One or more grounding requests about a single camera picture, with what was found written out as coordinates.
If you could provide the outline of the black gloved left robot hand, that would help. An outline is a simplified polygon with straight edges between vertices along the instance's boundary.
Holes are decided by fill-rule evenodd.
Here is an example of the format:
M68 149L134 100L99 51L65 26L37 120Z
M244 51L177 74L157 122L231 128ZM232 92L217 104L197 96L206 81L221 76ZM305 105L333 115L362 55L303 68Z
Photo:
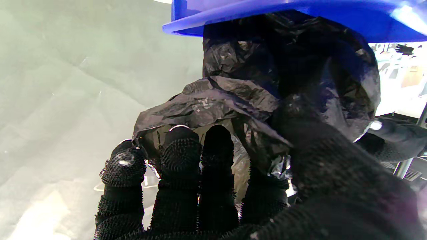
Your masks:
M378 162L402 162L426 150L427 130L407 121L378 116L355 144Z

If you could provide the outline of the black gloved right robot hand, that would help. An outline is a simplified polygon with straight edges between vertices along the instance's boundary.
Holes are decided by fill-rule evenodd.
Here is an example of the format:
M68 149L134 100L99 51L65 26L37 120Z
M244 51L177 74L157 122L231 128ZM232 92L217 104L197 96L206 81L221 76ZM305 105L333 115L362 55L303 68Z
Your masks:
M287 207L285 182L251 169L241 218L233 204L233 143L222 126L201 145L179 121L167 134L151 226L143 227L145 153L131 140L106 162L95 240L422 240L415 192L293 96L270 123L290 141L301 203Z

